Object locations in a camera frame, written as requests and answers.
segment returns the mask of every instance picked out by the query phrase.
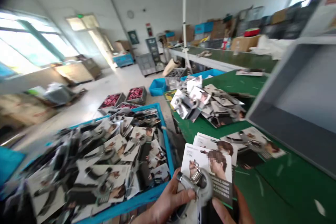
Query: blue storage box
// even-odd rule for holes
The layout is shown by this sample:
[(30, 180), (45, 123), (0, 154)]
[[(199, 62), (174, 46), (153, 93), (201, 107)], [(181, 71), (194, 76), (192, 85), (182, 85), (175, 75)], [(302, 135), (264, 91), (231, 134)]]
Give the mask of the blue storage box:
[(118, 67), (134, 64), (134, 60), (131, 54), (113, 56), (113, 61), (117, 64)]
[[(205, 79), (206, 77), (208, 77), (209, 75), (212, 75), (213, 77), (217, 76), (217, 75), (221, 75), (221, 74), (225, 74), (225, 72), (219, 71), (217, 69), (210, 69), (210, 70), (206, 70), (204, 72), (199, 72), (199, 73), (195, 73), (191, 76), (200, 76), (202, 75), (202, 79)], [(187, 76), (181, 77), (181, 81), (185, 81), (187, 78)]]
[(212, 32), (212, 29), (214, 28), (213, 22), (208, 22), (208, 23), (202, 23), (199, 25), (195, 25), (195, 33), (208, 33)]
[(149, 87), (151, 96), (161, 96), (167, 90), (165, 78), (155, 79)]
[(171, 31), (166, 33), (166, 37), (174, 37), (175, 36), (175, 32)]
[[(147, 109), (157, 109), (157, 112), (159, 114), (159, 118), (161, 120), (161, 125), (162, 125), (162, 132), (163, 132), (163, 137), (164, 137), (164, 144), (166, 147), (166, 153), (167, 153), (167, 161), (168, 161), (168, 166), (169, 166), (169, 171), (170, 171), (170, 176), (172, 177), (175, 171), (174, 168), (174, 164), (173, 164), (173, 158), (172, 158), (172, 151), (170, 149), (170, 143), (169, 143), (169, 138), (167, 135), (167, 131), (165, 130), (166, 128), (166, 124), (165, 124), (165, 120), (163, 118), (161, 109), (160, 109), (160, 104), (159, 103), (154, 103), (154, 104), (150, 104), (150, 105), (146, 105), (146, 106), (142, 106), (139, 108), (134, 108), (132, 109), (132, 111), (137, 112), (137, 111), (142, 111), (142, 110), (147, 110)], [(100, 117), (91, 121), (87, 121), (75, 126), (72, 126), (71, 128), (75, 128), (78, 127), (79, 125), (83, 125), (83, 124), (90, 124), (93, 121), (98, 121), (101, 120), (105, 117), (109, 117), (108, 116), (104, 116), (104, 117)], [(130, 212), (142, 205), (148, 204), (150, 202), (153, 202), (154, 200), (156, 200), (161, 193), (163, 192), (163, 190), (165, 189), (166, 185), (168, 184), (168, 182), (163, 183), (159, 186), (156, 186), (146, 192), (143, 192), (137, 196), (134, 196), (133, 198), (131, 198), (130, 200), (121, 202), (119, 204), (117, 204), (116, 206), (112, 206), (110, 208), (107, 208), (105, 210), (103, 210), (102, 212), (96, 214), (95, 216), (92, 216), (90, 218), (86, 218), (83, 219), (77, 223), (79, 224), (99, 224), (102, 223), (106, 220), (112, 219), (120, 214), (124, 214), (127, 212)]]

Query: white pole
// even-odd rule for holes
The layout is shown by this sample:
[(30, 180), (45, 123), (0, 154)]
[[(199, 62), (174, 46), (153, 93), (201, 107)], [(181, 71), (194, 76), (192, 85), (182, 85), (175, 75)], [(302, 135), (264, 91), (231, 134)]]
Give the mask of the white pole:
[(187, 62), (187, 68), (189, 68), (189, 71), (192, 74), (190, 62), (189, 62), (189, 55), (188, 55), (188, 48), (187, 48), (187, 33), (186, 33), (186, 6), (187, 6), (187, 0), (183, 0), (182, 3), (182, 13), (183, 13), (183, 51), (185, 52), (185, 60)]

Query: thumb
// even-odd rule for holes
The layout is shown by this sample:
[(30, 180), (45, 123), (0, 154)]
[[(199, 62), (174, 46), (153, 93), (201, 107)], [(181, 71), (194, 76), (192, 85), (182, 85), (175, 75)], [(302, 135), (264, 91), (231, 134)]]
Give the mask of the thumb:
[(212, 205), (224, 224), (236, 224), (235, 221), (232, 219), (231, 215), (229, 214), (229, 211), (222, 204), (222, 202), (220, 202), (219, 199), (212, 198)]
[(172, 197), (172, 205), (176, 208), (183, 204), (187, 204), (191, 200), (196, 198), (195, 191), (193, 189), (183, 190)]

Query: red items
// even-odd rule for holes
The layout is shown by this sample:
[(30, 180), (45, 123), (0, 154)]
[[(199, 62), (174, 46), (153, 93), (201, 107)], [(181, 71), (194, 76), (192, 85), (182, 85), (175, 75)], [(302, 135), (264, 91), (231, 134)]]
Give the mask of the red items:
[(100, 106), (100, 108), (105, 108), (105, 107), (113, 107), (116, 105), (118, 99), (120, 97), (120, 94), (112, 94), (109, 95), (105, 101), (103, 102), (103, 104)]
[(248, 29), (248, 30), (245, 31), (244, 37), (257, 36), (259, 33), (260, 33), (260, 29), (259, 28)]
[(132, 88), (129, 91), (128, 97), (127, 97), (126, 100), (133, 100), (133, 99), (141, 98), (143, 91), (144, 90), (140, 87)]

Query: crate of red items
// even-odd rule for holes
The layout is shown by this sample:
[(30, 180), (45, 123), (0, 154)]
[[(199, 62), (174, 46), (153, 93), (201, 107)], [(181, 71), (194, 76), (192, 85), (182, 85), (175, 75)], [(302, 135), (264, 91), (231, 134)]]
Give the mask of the crate of red items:
[(128, 103), (128, 102), (123, 101), (122, 103), (120, 103), (118, 105), (117, 109), (120, 109), (120, 108), (123, 108), (123, 107), (128, 107), (130, 109), (135, 109), (135, 108), (138, 108), (138, 107), (142, 107), (142, 105), (134, 104), (134, 103)]
[(146, 103), (146, 97), (147, 91), (144, 86), (134, 87), (129, 90), (126, 102), (144, 105)]
[(99, 106), (98, 111), (105, 116), (110, 110), (116, 108), (123, 101), (125, 101), (125, 95), (123, 93), (111, 94), (107, 96), (104, 102)]

